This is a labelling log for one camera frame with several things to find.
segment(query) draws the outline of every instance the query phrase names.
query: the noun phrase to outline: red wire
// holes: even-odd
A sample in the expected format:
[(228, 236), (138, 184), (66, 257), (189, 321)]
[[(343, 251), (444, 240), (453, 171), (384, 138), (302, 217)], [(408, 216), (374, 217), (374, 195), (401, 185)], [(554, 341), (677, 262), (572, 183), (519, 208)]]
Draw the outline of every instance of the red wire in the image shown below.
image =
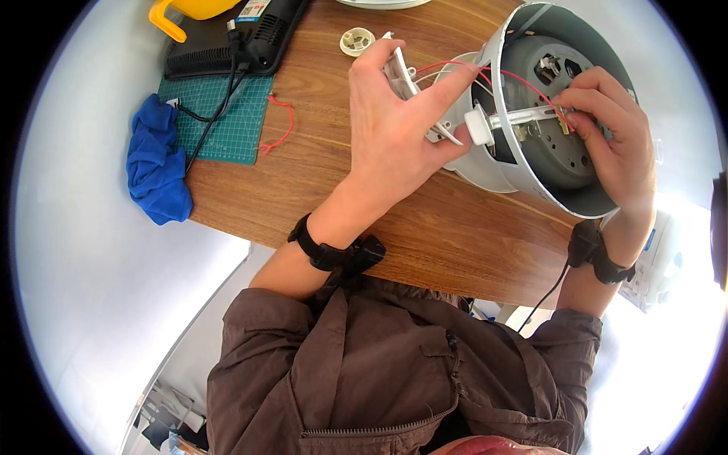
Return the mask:
[(288, 116), (290, 117), (290, 127), (288, 128), (288, 131), (283, 135), (283, 137), (276, 143), (273, 144), (266, 144), (266, 143), (259, 143), (258, 144), (258, 150), (263, 153), (263, 156), (265, 157), (273, 147), (279, 146), (285, 139), (290, 135), (290, 132), (293, 131), (293, 106), (291, 106), (288, 103), (279, 103), (275, 100), (275, 97), (273, 95), (268, 95), (268, 100), (275, 103), (277, 106), (287, 106), (288, 107)]
[[(422, 69), (417, 70), (417, 72), (419, 73), (421, 71), (424, 71), (424, 70), (427, 70), (427, 69), (430, 69), (430, 68), (434, 68), (435, 66), (446, 65), (448, 63), (455, 63), (457, 65), (464, 65), (465, 64), (463, 62), (456, 62), (456, 61), (450, 60), (450, 61), (446, 61), (446, 62), (433, 63), (432, 65), (428, 65), (428, 66), (425, 66)], [(491, 67), (490, 66), (481, 66), (480, 69), (490, 70)], [(575, 131), (575, 129), (574, 129), (574, 127), (572, 127), (571, 123), (569, 123), (569, 121), (566, 120), (566, 117), (564, 117), (563, 114), (558, 111), (558, 109), (556, 108), (556, 106), (553, 105), (553, 103), (551, 103), (551, 100), (548, 99), (548, 96), (546, 96), (543, 93), (541, 93), (540, 90), (538, 90), (533, 85), (529, 84), (528, 81), (526, 81), (524, 78), (522, 78), (520, 76), (517, 76), (517, 75), (511, 73), (510, 71), (506, 71), (504, 69), (502, 69), (500, 72), (503, 73), (503, 74), (507, 74), (508, 76), (515, 77), (517, 80), (523, 82), (529, 89), (531, 89), (531, 90), (535, 91), (536, 93), (538, 93), (538, 95), (541, 98), (543, 98), (543, 101), (546, 101), (546, 103), (548, 103), (548, 105), (553, 108), (553, 110), (556, 113), (556, 115), (558, 115), (564, 121), (564, 123), (566, 123), (566, 126), (569, 127), (569, 131), (571, 131), (571, 132), (574, 132)], [(485, 77), (486, 78), (486, 81), (488, 81), (488, 83), (490, 84), (490, 86), (493, 87), (493, 84), (490, 82), (490, 80), (488, 80), (488, 78), (486, 77), (485, 74), (483, 74), (482, 71), (480, 72), (480, 75), (483, 76), (483, 77)]]

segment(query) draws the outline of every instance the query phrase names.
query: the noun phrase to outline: wooden table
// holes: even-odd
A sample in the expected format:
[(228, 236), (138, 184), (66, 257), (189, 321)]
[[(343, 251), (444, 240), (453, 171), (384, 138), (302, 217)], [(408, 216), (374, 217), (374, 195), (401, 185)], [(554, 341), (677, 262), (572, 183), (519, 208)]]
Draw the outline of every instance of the wooden table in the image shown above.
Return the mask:
[[(433, 0), (373, 11), (312, 0), (273, 84), (276, 98), (293, 105), (293, 132), (254, 166), (196, 162), (187, 178), (190, 219), (276, 248), (348, 173), (353, 59), (339, 49), (346, 30), (392, 31), (407, 41), (408, 66), (421, 68), (480, 49), (519, 4)], [(288, 125), (287, 109), (269, 103), (261, 140), (276, 141)], [(533, 306), (561, 271), (576, 222), (527, 194), (488, 193), (441, 170), (371, 227), (387, 256), (369, 274)], [(554, 304), (550, 299), (545, 307)]]

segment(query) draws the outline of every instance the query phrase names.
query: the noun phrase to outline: hand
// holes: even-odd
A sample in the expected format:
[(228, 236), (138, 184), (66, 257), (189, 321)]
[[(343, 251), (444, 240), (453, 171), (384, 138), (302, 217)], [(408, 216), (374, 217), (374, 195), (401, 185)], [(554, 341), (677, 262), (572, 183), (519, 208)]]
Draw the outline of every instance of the hand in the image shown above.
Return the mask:
[[(599, 67), (574, 78), (569, 88), (553, 99), (563, 108), (586, 143), (604, 190), (625, 215), (651, 218), (657, 183), (647, 115), (609, 73)], [(593, 115), (612, 131), (607, 141)]]
[(347, 180), (378, 207), (379, 216), (471, 145), (464, 124), (454, 133), (462, 146), (431, 143), (424, 135), (472, 84), (478, 67), (461, 66), (405, 102), (382, 72), (395, 48), (404, 46), (396, 39), (375, 41), (349, 70), (352, 169)]

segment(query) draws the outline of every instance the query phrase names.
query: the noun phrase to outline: black vent grille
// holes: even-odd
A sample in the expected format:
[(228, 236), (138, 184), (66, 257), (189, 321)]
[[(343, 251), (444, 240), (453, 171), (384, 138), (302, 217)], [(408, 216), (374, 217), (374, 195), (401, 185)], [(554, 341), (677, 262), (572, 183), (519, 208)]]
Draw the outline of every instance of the black vent grille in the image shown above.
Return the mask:
[(230, 49), (215, 47), (170, 56), (167, 58), (167, 69), (171, 74), (230, 71)]
[(288, 25), (284, 20), (274, 15), (264, 15), (254, 39), (262, 39), (272, 46), (280, 44)]

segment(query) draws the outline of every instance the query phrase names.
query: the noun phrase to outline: yellow jug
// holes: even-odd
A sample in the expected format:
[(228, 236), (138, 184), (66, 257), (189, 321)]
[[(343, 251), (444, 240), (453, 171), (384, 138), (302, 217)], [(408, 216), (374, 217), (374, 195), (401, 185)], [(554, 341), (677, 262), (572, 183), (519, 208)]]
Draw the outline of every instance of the yellow jug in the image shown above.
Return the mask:
[(184, 43), (187, 33), (165, 17), (167, 7), (172, 7), (195, 20), (210, 19), (235, 6), (240, 0), (156, 0), (149, 10), (151, 23), (161, 28), (172, 39)]

